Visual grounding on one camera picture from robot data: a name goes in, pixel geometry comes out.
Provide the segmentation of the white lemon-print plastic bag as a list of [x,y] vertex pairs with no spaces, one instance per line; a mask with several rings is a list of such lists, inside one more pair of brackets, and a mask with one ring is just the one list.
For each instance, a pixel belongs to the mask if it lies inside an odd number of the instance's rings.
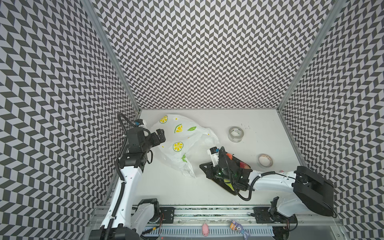
[[164,130],[166,141],[154,147],[155,157],[189,178],[196,178],[198,165],[210,159],[207,150],[220,143],[213,130],[182,115],[163,116],[150,128],[158,129]]

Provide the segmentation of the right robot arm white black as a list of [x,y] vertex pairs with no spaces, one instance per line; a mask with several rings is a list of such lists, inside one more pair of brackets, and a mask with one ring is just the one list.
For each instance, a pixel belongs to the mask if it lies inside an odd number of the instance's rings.
[[307,167],[298,166],[291,172],[259,172],[252,170],[225,149],[208,150],[211,161],[200,164],[207,179],[213,181],[231,195],[249,202],[259,191],[277,191],[286,196],[276,196],[266,209],[254,209],[258,223],[289,224],[297,215],[312,212],[324,217],[336,218],[334,209],[334,185]]

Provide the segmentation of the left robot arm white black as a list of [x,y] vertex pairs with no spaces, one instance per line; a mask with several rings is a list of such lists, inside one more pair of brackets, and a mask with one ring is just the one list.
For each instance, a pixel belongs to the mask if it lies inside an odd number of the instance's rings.
[[139,240],[148,222],[159,219],[160,207],[156,198],[141,200],[135,211],[133,205],[145,165],[150,163],[148,154],[165,141],[163,129],[151,133],[146,128],[134,127],[127,131],[115,161],[119,182],[109,211],[101,226],[91,231],[90,240]]

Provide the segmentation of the green fake fruit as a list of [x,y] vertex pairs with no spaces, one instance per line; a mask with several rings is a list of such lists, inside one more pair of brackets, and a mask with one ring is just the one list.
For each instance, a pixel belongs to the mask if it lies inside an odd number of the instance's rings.
[[231,182],[225,182],[225,184],[230,188],[230,190],[231,190],[232,192],[235,191],[234,188],[233,188],[233,186],[232,186],[232,184],[231,184]]

